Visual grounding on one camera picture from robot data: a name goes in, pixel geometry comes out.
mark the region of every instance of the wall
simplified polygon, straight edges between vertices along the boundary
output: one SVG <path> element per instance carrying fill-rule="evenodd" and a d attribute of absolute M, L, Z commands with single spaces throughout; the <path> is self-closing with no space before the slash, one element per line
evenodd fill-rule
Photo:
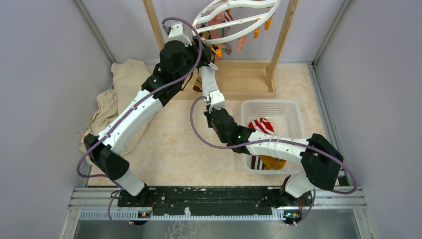
<path fill-rule="evenodd" d="M 356 0 L 318 65 L 380 238 L 420 238 L 422 2 Z"/>
<path fill-rule="evenodd" d="M 0 238 L 57 238 L 110 64 L 70 0 L 0 6 Z"/>
<path fill-rule="evenodd" d="M 211 0 L 153 1 L 159 22 L 171 16 L 192 22 L 210 2 Z M 240 54 L 234 52 L 226 59 L 271 60 L 288 2 L 282 0 L 269 31 L 262 27 L 258 39 L 254 39 L 250 33 L 244 50 Z M 280 61 L 314 60 L 343 2 L 344 0 L 300 0 Z M 142 1 L 104 0 L 99 4 L 95 0 L 84 0 L 84 3 L 118 62 L 124 62 L 127 58 L 158 59 L 159 49 Z M 251 11 L 242 8 L 234 9 L 232 13 L 236 18 L 241 15 L 250 16 L 248 14 Z"/>

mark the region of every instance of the wooden board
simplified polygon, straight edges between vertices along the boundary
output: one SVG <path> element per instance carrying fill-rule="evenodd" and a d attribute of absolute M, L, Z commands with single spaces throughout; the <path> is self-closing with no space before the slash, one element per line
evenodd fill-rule
<path fill-rule="evenodd" d="M 217 61 L 215 72 L 218 87 L 226 100 L 273 99 L 275 88 L 266 84 L 268 61 Z M 185 89 L 174 99 L 192 100 L 202 95 L 192 89 L 197 71 Z"/>

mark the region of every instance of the basket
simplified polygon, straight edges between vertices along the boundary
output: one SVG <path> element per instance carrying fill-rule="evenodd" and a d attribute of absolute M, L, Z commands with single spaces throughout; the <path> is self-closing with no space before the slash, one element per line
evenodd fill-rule
<path fill-rule="evenodd" d="M 287 100 L 246 100 L 242 103 L 242 125 L 248 124 L 260 117 L 265 117 L 274 128 L 274 135 L 286 138 L 304 138 L 302 117 L 299 105 Z M 303 168 L 299 164 L 286 162 L 280 170 L 264 170 L 258 157 L 244 154 L 243 161 L 246 170 L 261 174 L 295 174 Z"/>

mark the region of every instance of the wooden stand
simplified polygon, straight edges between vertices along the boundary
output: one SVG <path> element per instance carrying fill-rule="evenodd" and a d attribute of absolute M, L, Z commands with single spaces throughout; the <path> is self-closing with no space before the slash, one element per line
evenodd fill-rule
<path fill-rule="evenodd" d="M 160 49 L 164 46 L 161 26 L 158 22 L 152 0 L 143 0 L 148 18 L 151 22 L 157 44 Z M 226 100 L 249 100 L 275 98 L 274 71 L 276 69 L 281 50 L 289 31 L 290 23 L 299 0 L 289 0 L 283 24 L 270 61 L 216 61 L 218 71 L 215 72 L 218 87 L 224 93 Z M 182 92 L 174 99 L 192 100 L 200 96 L 201 92 L 192 90 L 197 72 L 195 71 L 191 81 Z"/>

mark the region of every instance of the wooden post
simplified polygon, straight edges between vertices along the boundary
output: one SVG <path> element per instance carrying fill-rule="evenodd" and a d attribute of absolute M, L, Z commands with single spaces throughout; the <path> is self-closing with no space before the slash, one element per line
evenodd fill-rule
<path fill-rule="evenodd" d="M 161 33 L 161 24 L 158 22 L 157 14 L 155 13 L 152 0 L 143 0 L 146 13 L 148 14 L 149 21 L 151 22 L 152 30 L 154 31 L 155 39 L 157 40 L 158 47 L 164 48 L 164 38 Z"/>
<path fill-rule="evenodd" d="M 269 89 L 272 88 L 271 81 L 273 79 L 274 71 L 276 70 L 278 59 L 280 58 L 281 50 L 283 49 L 283 45 L 287 37 L 287 32 L 289 31 L 290 23 L 292 23 L 293 15 L 295 14 L 298 1 L 299 0 L 289 0 L 289 5 L 287 6 L 286 13 L 284 14 L 283 25 L 281 25 L 277 45 L 267 70 L 267 78 L 265 82 L 267 83 Z"/>

